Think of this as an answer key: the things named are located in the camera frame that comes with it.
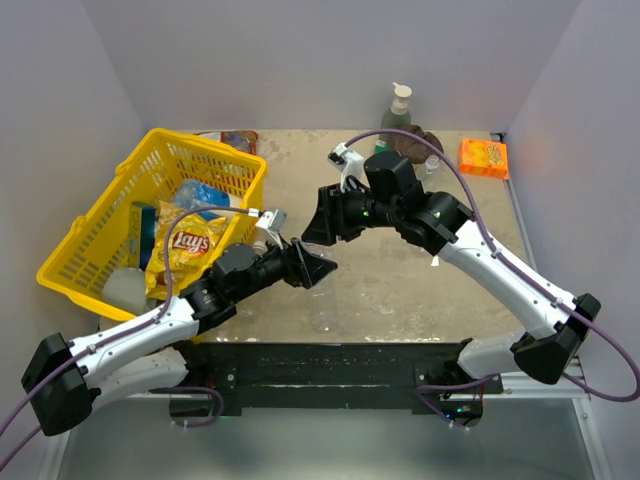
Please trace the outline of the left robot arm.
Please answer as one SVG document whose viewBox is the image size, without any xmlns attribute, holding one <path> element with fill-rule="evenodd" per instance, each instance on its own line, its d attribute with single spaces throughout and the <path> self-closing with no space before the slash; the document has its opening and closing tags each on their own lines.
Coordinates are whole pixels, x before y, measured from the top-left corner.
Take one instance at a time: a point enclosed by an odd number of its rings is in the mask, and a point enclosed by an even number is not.
<svg viewBox="0 0 640 480">
<path fill-rule="evenodd" d="M 41 431 L 64 433 L 105 398 L 101 381 L 139 359 L 215 328 L 236 315 L 242 300 L 283 281 L 311 289 L 337 269 L 299 240 L 258 255 L 235 243 L 212 266 L 162 306 L 105 333 L 40 341 L 21 379 Z"/>
</svg>

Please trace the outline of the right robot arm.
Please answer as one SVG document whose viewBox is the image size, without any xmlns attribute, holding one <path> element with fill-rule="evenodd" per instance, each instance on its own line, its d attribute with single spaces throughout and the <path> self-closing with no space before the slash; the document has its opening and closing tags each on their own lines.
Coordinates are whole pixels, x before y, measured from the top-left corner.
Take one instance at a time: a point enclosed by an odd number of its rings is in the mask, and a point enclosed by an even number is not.
<svg viewBox="0 0 640 480">
<path fill-rule="evenodd" d="M 341 180 L 319 189 L 303 241 L 331 246 L 367 228 L 390 227 L 470 276 L 520 321 L 520 331 L 465 342 L 445 369 L 452 390 L 466 393 L 483 377 L 515 371 L 543 384 L 558 382 L 588 332 L 573 316 L 593 321 L 601 309 L 595 297 L 576 297 L 545 280 L 483 233 L 477 215 L 454 196 L 424 191 L 411 162 L 399 154 L 363 158 L 340 145 L 329 161 Z"/>
</svg>

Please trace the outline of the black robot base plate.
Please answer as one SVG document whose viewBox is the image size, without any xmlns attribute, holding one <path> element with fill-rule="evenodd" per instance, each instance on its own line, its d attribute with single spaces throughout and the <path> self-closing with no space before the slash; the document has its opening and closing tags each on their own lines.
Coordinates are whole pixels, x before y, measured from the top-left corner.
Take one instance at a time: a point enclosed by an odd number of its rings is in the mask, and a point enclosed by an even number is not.
<svg viewBox="0 0 640 480">
<path fill-rule="evenodd" d="M 471 426 L 487 395 L 503 391 L 495 376 L 475 386 L 455 364 L 459 343 L 180 342 L 185 392 L 169 396 L 174 420 L 250 408 L 408 410 L 432 406 Z"/>
</svg>

